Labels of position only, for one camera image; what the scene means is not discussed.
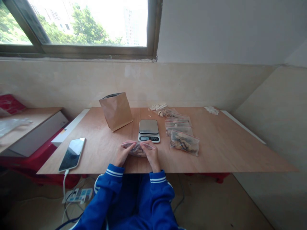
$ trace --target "tiled wall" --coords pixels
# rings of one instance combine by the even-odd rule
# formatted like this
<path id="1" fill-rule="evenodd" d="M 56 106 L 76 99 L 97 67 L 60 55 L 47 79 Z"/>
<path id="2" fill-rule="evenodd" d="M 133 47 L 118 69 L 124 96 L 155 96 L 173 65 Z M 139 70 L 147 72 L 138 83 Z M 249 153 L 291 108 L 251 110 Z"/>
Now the tiled wall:
<path id="1" fill-rule="evenodd" d="M 275 229 L 307 229 L 307 69 L 279 67 L 233 113 L 296 166 L 235 176 Z"/>
<path id="2" fill-rule="evenodd" d="M 69 118 L 126 91 L 131 107 L 166 102 L 233 111 L 274 66 L 0 60 L 3 91 L 28 107 L 63 106 Z"/>

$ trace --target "ziplock bag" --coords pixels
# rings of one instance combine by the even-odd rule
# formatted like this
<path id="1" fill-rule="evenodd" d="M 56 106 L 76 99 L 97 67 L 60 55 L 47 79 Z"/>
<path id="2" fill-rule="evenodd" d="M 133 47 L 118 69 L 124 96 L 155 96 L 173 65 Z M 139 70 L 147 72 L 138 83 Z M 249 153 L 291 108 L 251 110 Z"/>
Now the ziplock bag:
<path id="1" fill-rule="evenodd" d="M 9 119 L 0 121 L 0 137 L 3 137 L 5 134 L 11 132 L 18 126 L 29 125 L 32 121 L 29 121 L 28 118 L 25 119 Z"/>
<path id="2" fill-rule="evenodd" d="M 167 126 L 166 127 L 166 135 L 170 136 L 170 132 L 172 130 L 176 130 L 176 131 L 183 132 L 185 134 L 189 134 L 189 135 L 193 136 L 193 131 L 192 131 L 192 127 L 191 126 L 189 126 L 189 127 Z"/>
<path id="3" fill-rule="evenodd" d="M 165 121 L 166 126 L 174 126 L 174 127 L 190 127 L 189 122 L 182 122 L 182 121 Z"/>
<path id="4" fill-rule="evenodd" d="M 179 112 L 175 108 L 170 109 L 168 107 L 156 110 L 155 113 L 158 114 L 160 117 L 174 117 L 176 114 L 179 114 Z"/>
<path id="5" fill-rule="evenodd" d="M 122 143 L 122 147 L 127 149 L 130 145 L 133 143 L 136 143 L 135 147 L 131 149 L 129 152 L 130 155 L 133 155 L 135 157 L 146 157 L 146 153 L 143 151 L 142 147 L 140 146 L 140 142 L 124 142 Z M 144 145 L 149 149 L 153 149 L 150 145 L 144 143 Z"/>
<path id="6" fill-rule="evenodd" d="M 183 150 L 198 157 L 199 139 L 183 132 L 172 130 L 170 132 L 170 147 Z"/>
<path id="7" fill-rule="evenodd" d="M 184 116 L 181 114 L 178 114 L 181 116 L 181 118 L 167 118 L 166 121 L 173 121 L 173 122 L 188 122 L 190 126 L 192 127 L 190 116 Z"/>

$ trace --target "kraft paper bag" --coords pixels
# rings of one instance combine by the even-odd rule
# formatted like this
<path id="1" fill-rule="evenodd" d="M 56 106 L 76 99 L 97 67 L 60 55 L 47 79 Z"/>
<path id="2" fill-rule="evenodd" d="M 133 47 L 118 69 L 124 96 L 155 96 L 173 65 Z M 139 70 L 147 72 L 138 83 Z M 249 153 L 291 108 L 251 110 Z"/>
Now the kraft paper bag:
<path id="1" fill-rule="evenodd" d="M 112 132 L 133 122 L 126 92 L 105 96 L 99 102 Z"/>

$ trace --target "person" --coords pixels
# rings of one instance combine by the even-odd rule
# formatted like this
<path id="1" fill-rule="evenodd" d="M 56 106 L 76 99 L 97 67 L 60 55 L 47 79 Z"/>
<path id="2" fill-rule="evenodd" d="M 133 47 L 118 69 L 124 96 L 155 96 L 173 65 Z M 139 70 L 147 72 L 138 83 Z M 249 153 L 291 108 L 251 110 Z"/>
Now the person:
<path id="1" fill-rule="evenodd" d="M 123 174 L 125 160 L 134 148 L 119 147 L 114 164 L 109 164 L 94 185 L 95 196 L 79 221 L 79 229 L 178 229 L 170 202 L 175 193 L 160 169 L 158 148 L 151 140 L 141 142 L 152 168 L 149 174 Z"/>

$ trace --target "blue sleeve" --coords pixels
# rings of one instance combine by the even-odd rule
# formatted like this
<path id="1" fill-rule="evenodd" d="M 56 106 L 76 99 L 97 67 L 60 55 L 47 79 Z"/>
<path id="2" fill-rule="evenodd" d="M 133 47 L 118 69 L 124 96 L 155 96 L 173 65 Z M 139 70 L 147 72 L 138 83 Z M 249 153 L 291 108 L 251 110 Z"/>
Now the blue sleeve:
<path id="1" fill-rule="evenodd" d="M 100 175 L 95 182 L 96 195 L 71 229 L 101 229 L 112 197 L 121 190 L 123 173 L 124 168 L 109 164 L 106 173 Z"/>
<path id="2" fill-rule="evenodd" d="M 175 216 L 170 205 L 175 197 L 174 190 L 162 170 L 150 173 L 150 191 L 152 194 L 151 212 L 153 229 L 178 229 Z"/>

